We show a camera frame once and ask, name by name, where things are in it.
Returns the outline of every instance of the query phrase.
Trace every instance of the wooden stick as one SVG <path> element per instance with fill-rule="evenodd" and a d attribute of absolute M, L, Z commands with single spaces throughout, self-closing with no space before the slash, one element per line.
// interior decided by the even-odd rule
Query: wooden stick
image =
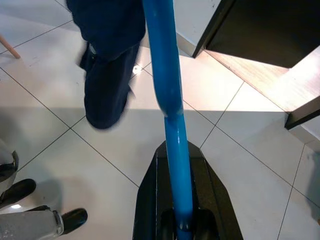
<path fill-rule="evenodd" d="M 8 51 L 16 58 L 19 59 L 20 55 L 16 52 L 16 50 L 5 40 L 5 38 L 0 35 L 0 43 L 2 43 L 2 45 L 8 49 Z"/>

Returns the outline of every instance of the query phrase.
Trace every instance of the black scooter deck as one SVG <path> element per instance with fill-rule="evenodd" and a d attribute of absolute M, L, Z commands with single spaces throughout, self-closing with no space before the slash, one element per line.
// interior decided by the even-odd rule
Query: black scooter deck
<path fill-rule="evenodd" d="M 194 240 L 243 240 L 227 189 L 200 149 L 188 143 L 193 188 Z M 139 187 L 133 240 L 176 239 L 170 175 L 163 142 Z"/>

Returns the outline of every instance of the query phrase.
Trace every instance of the floor tile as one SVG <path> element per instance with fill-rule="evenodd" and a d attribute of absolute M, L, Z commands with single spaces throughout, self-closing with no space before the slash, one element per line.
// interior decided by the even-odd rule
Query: floor tile
<path fill-rule="evenodd" d="M 152 77 L 143 70 L 133 79 L 132 90 L 135 97 L 118 125 L 96 131 L 83 119 L 74 130 L 139 185 L 156 148 L 165 140 L 165 131 Z M 186 103 L 184 108 L 188 139 L 200 146 L 213 125 Z"/>
<path fill-rule="evenodd" d="M 72 126 L 85 115 L 84 71 L 77 66 L 82 47 L 79 29 L 70 22 L 16 47 L 19 60 L 1 54 L 0 67 Z"/>
<path fill-rule="evenodd" d="M 150 48 L 147 23 L 145 24 L 145 35 L 140 42 L 140 46 Z"/>
<path fill-rule="evenodd" d="M 54 0 L 0 1 L 1 34 L 17 46 L 72 20 L 71 14 Z M 0 44 L 0 53 L 6 49 Z"/>
<path fill-rule="evenodd" d="M 140 46 L 139 47 L 139 52 L 136 57 L 135 61 L 140 67 L 144 68 L 147 66 L 149 63 L 151 63 L 151 54 L 150 54 L 150 48 Z"/>
<path fill-rule="evenodd" d="M 293 186 L 320 206 L 320 153 L 308 146 L 304 146 Z"/>
<path fill-rule="evenodd" d="M 0 69 L 0 138 L 18 153 L 20 168 L 67 129 Z"/>
<path fill-rule="evenodd" d="M 292 189 L 279 240 L 320 239 L 320 208 Z"/>
<path fill-rule="evenodd" d="M 289 184 L 217 127 L 201 150 L 228 190 L 243 239 L 277 239 Z"/>
<path fill-rule="evenodd" d="M 287 114 L 244 83 L 217 126 L 293 183 L 303 143 L 285 129 Z"/>
<path fill-rule="evenodd" d="M 64 6 L 66 9 L 68 9 L 66 0 L 55 0 L 55 1 L 61 4 L 62 6 Z"/>
<path fill-rule="evenodd" d="M 88 221 L 62 237 L 79 239 L 130 239 L 138 188 L 69 130 L 18 172 L 16 181 L 32 178 L 34 193 L 18 202 L 21 212 L 48 205 L 61 213 L 85 208 Z"/>
<path fill-rule="evenodd" d="M 183 99 L 215 124 L 243 81 L 204 51 L 179 60 Z M 152 75 L 152 64 L 145 70 Z"/>
<path fill-rule="evenodd" d="M 148 73 L 150 73 L 151 75 L 153 75 L 153 72 L 152 72 L 152 63 L 148 64 L 144 70 L 146 70 Z"/>

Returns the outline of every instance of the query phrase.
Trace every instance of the baseboard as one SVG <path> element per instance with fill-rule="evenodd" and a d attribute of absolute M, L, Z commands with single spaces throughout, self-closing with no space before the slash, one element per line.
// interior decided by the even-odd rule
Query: baseboard
<path fill-rule="evenodd" d="M 192 57 L 196 50 L 196 45 L 189 42 L 187 39 L 185 39 L 183 36 L 181 36 L 179 33 L 176 33 L 176 42 L 178 45 L 178 48 L 185 52 L 188 56 Z"/>
<path fill-rule="evenodd" d="M 320 152 L 320 139 L 305 129 L 303 125 L 298 125 L 289 132 L 315 152 Z"/>
<path fill-rule="evenodd" d="M 196 50 L 196 46 L 181 36 L 179 33 L 176 33 L 176 42 L 179 48 L 179 54 L 182 56 L 192 57 Z M 144 38 L 142 39 L 140 46 L 150 48 L 149 45 L 149 36 L 148 31 L 146 31 Z"/>

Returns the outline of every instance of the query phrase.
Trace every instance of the black leather shoe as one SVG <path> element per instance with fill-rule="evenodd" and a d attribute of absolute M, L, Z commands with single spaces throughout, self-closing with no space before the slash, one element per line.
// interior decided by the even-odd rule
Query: black leather shoe
<path fill-rule="evenodd" d="M 81 227 L 88 219 L 88 213 L 84 208 L 77 208 L 62 215 L 64 231 L 62 235 L 71 233 Z"/>
<path fill-rule="evenodd" d="M 13 184 L 0 196 L 0 209 L 12 205 L 26 196 L 32 194 L 36 189 L 36 182 L 33 179 L 24 179 Z"/>

